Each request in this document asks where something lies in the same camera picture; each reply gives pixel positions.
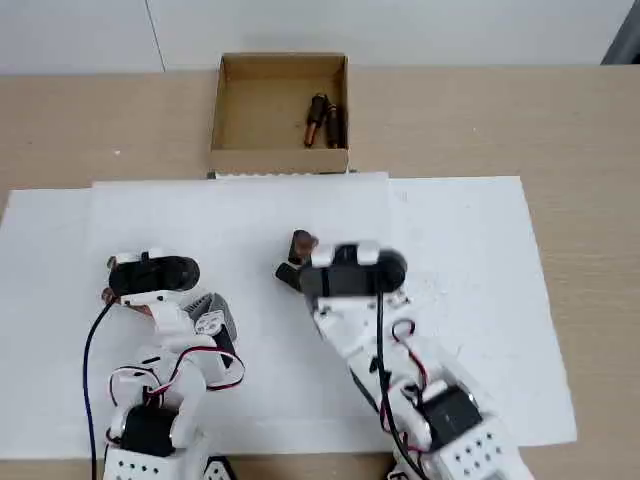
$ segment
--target wooden table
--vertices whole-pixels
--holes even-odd
[[[0,203],[11,188],[203,178],[215,86],[211,72],[0,78]],[[579,428],[525,459],[543,479],[640,478],[640,69],[354,68],[350,101],[354,168],[522,176]],[[369,480],[388,462],[233,464],[240,479]],[[84,480],[88,462],[1,462],[0,477]]]

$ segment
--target open cardboard box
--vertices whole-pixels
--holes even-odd
[[[303,144],[311,98],[325,93],[344,112],[345,147],[326,147],[324,125]],[[348,165],[347,58],[331,53],[222,56],[211,140],[217,173],[344,172]]]

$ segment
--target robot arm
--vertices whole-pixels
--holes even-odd
[[[224,299],[207,294],[181,308],[178,301],[199,280],[197,263],[160,251],[112,257],[103,299],[154,321],[155,334],[135,361],[109,379],[115,406],[105,461],[105,480],[226,480],[234,478],[223,457],[199,431],[197,411],[208,391],[242,381],[237,333]]]
[[[294,281],[287,283],[306,297],[320,334],[346,361],[381,427],[395,430],[398,466],[389,478],[533,479],[490,397],[421,331],[427,323],[403,293],[400,254],[365,243],[318,246],[298,263],[295,275],[281,266],[277,276],[289,271]]]

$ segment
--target white plastic part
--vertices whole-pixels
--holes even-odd
[[[104,480],[178,480],[185,478],[186,452],[161,458],[109,448],[104,466]]]
[[[311,253],[311,265],[316,268],[328,267],[333,262],[336,251],[334,245],[319,244]]]
[[[148,303],[159,335],[194,334],[193,320],[174,302]]]
[[[380,245],[376,242],[358,244],[358,265],[375,265],[380,257]]]
[[[103,480],[231,480],[224,463],[212,461],[210,439],[199,434],[187,448],[169,457],[154,457],[112,446],[107,452]]]
[[[491,416],[428,462],[443,480],[533,480],[502,422]]]

